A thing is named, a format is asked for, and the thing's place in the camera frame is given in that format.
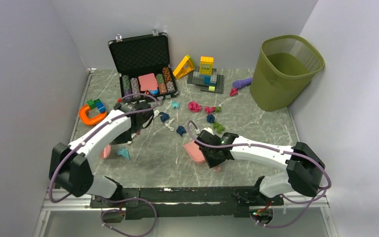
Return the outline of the pink dustpan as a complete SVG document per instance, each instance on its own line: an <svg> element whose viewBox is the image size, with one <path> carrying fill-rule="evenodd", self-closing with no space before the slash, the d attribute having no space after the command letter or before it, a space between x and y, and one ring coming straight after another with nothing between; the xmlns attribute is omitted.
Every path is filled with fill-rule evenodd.
<svg viewBox="0 0 379 237"><path fill-rule="evenodd" d="M199 146L194 141L191 141L185 144L184 149L186 150L187 154L195 163L198 163L198 164L206 163L206 158L204 157L203 153L199 149Z"/></svg>

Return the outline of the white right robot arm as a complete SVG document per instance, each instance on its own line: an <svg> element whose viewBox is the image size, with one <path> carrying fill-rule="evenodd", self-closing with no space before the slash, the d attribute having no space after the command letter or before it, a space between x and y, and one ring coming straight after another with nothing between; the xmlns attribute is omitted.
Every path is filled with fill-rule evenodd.
<svg viewBox="0 0 379 237"><path fill-rule="evenodd" d="M208 131L202 131L195 143L210 168L226 160L246 160L278 169L278 174L259 178L255 184L252 197L258 205L289 192L313 198L322 189L325 164L306 143L271 145L235 133L226 132L219 137Z"/></svg>

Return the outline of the pink hand brush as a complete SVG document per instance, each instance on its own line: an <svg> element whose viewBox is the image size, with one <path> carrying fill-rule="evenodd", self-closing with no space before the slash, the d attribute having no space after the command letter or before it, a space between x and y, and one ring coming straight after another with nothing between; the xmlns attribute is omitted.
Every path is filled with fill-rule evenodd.
<svg viewBox="0 0 379 237"><path fill-rule="evenodd" d="M111 145L107 145L100 152L99 157L102 158L102 159L107 159L110 156L111 151L112 151L112 146Z"/></svg>

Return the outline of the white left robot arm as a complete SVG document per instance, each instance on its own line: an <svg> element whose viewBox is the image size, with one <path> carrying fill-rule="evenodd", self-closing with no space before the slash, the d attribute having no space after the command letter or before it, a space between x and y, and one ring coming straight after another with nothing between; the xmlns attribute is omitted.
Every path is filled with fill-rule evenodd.
<svg viewBox="0 0 379 237"><path fill-rule="evenodd" d="M118 206L124 198L123 186L107 176L94 175L89 162L108 145L130 141L153 115L147 102L123 101L85 135L67 145L58 143L51 154L50 187L58 185L75 197L100 196L107 206Z"/></svg>

